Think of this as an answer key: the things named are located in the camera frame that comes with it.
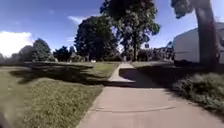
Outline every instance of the tree trunk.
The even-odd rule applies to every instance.
[[[219,40],[210,0],[194,0],[198,21],[200,63],[213,70],[219,63]]]

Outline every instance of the foliage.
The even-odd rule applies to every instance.
[[[148,42],[149,36],[160,30],[160,26],[154,21],[157,9],[153,0],[105,0],[100,12],[108,16],[117,28],[116,35],[118,39],[122,39],[121,44],[134,48],[134,60],[140,45]]]
[[[37,39],[33,44],[33,48],[34,48],[33,57],[34,57],[35,61],[47,61],[48,60],[48,58],[50,56],[51,49],[44,40]]]
[[[27,45],[27,46],[23,47],[19,51],[19,60],[21,62],[32,61],[33,60],[33,52],[34,52],[34,49],[32,46]]]
[[[71,46],[71,47],[69,48],[69,52],[70,52],[70,54],[72,55],[73,53],[75,53],[75,48],[74,48],[73,46]]]
[[[127,61],[132,61],[134,58],[133,50],[129,49],[121,53],[122,57],[125,57]]]
[[[171,0],[171,6],[174,8],[176,18],[181,18],[194,9],[191,0]]]
[[[208,110],[224,116],[224,76],[195,75],[174,84],[174,90]]]
[[[54,55],[53,55],[53,54],[50,54],[50,56],[48,57],[48,60],[49,60],[50,62],[55,62],[55,57],[54,57]]]
[[[79,25],[75,46],[78,55],[103,60],[117,51],[117,40],[105,17],[92,16]]]
[[[60,48],[59,50],[56,49],[53,54],[54,57],[58,59],[58,61],[65,61],[65,62],[67,62],[71,56],[71,53],[65,46],[62,46],[62,48]]]
[[[72,62],[84,62],[85,58],[77,54],[72,54],[70,60]]]
[[[3,63],[5,60],[4,56],[0,53],[0,64]]]
[[[149,52],[148,50],[140,50],[138,52],[138,61],[148,61],[149,59]]]

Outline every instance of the leafy tree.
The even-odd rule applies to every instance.
[[[51,53],[51,49],[44,40],[37,39],[33,44],[33,48],[34,48],[33,57],[35,61],[48,60]]]
[[[65,62],[67,62],[71,56],[70,52],[65,46],[62,46],[62,48],[60,48],[59,50],[56,49],[53,54],[54,57],[58,59],[58,61],[65,61]]]
[[[122,39],[125,50],[128,45],[133,46],[134,60],[141,44],[160,30],[154,21],[157,9],[153,0],[105,0],[100,12],[117,28],[116,35]]]
[[[141,49],[138,52],[138,61],[148,61],[148,50]]]
[[[34,52],[34,49],[32,46],[27,45],[27,46],[23,47],[19,51],[19,60],[22,62],[32,61],[33,60],[33,52]]]
[[[0,53],[0,64],[3,63],[5,60],[4,56]]]
[[[215,20],[210,0],[172,0],[176,18],[181,18],[195,10],[198,21],[200,42],[200,62],[209,68],[215,68],[219,62],[219,48]]]
[[[89,60],[104,60],[116,53],[117,40],[105,17],[90,17],[80,25],[75,39],[77,54]]]
[[[73,46],[71,46],[69,48],[69,53],[72,54],[72,53],[75,53],[75,48]]]

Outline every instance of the concrete sidewalk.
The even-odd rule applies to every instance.
[[[130,64],[121,64],[109,81],[111,87],[104,88],[78,128],[224,128],[218,118],[172,96]]]

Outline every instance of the blue sky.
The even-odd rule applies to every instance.
[[[155,0],[161,25],[151,38],[151,47],[164,46],[170,40],[196,27],[194,13],[177,20],[171,0]],[[52,50],[72,46],[78,24],[91,15],[99,15],[103,0],[0,0],[0,52],[9,55],[38,37]],[[216,19],[223,21],[224,0],[212,0]]]

